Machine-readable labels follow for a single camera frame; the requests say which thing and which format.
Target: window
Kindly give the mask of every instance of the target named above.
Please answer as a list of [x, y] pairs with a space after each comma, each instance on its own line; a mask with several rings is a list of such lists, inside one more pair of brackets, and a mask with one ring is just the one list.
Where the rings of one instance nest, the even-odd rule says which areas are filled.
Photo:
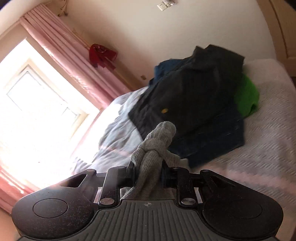
[[65, 179], [99, 110], [26, 40], [0, 69], [0, 162], [40, 188]]

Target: round pad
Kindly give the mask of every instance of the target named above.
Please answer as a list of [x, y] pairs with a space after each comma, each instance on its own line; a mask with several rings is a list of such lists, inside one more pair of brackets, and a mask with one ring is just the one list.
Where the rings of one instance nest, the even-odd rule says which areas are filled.
[[83, 229], [94, 215], [90, 201], [79, 188], [51, 186], [23, 197], [12, 210], [22, 235], [52, 240]]
[[205, 202], [202, 214], [216, 232], [246, 240], [271, 237], [283, 217], [276, 201], [249, 188], [218, 188]]
[[68, 204], [60, 199], [45, 199], [37, 202], [33, 207], [33, 212], [41, 218], [55, 218], [64, 214], [68, 209]]

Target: grey sock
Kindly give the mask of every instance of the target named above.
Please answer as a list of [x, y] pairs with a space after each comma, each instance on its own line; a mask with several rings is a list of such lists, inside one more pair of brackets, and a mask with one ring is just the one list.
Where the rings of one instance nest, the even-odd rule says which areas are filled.
[[122, 199], [152, 200], [174, 199], [171, 188], [163, 189], [160, 183], [160, 172], [163, 159], [169, 167], [188, 167], [186, 159], [169, 152], [168, 146], [176, 134], [176, 127], [169, 121], [159, 123], [138, 146], [131, 156], [139, 174], [136, 185], [121, 190]]

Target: red cloth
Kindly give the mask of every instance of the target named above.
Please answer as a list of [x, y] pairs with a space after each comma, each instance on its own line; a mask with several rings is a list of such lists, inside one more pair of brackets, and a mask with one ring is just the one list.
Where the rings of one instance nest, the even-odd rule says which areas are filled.
[[117, 53], [115, 51], [103, 45], [93, 44], [89, 49], [89, 60], [94, 67], [98, 67], [99, 64], [103, 68], [108, 66], [111, 69], [115, 69], [115, 66], [110, 61], [113, 62], [116, 57]]

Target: light switch panel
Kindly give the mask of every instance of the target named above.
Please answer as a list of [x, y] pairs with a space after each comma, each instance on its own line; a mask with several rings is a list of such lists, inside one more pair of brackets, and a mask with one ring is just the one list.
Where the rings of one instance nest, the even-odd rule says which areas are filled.
[[163, 0], [163, 3], [164, 3], [167, 7], [170, 7], [170, 6], [173, 6], [175, 2], [174, 2], [173, 0]]
[[168, 7], [165, 5], [164, 2], [159, 3], [157, 6], [158, 6], [158, 8], [159, 8], [161, 11], [165, 10], [166, 8], [168, 8]]

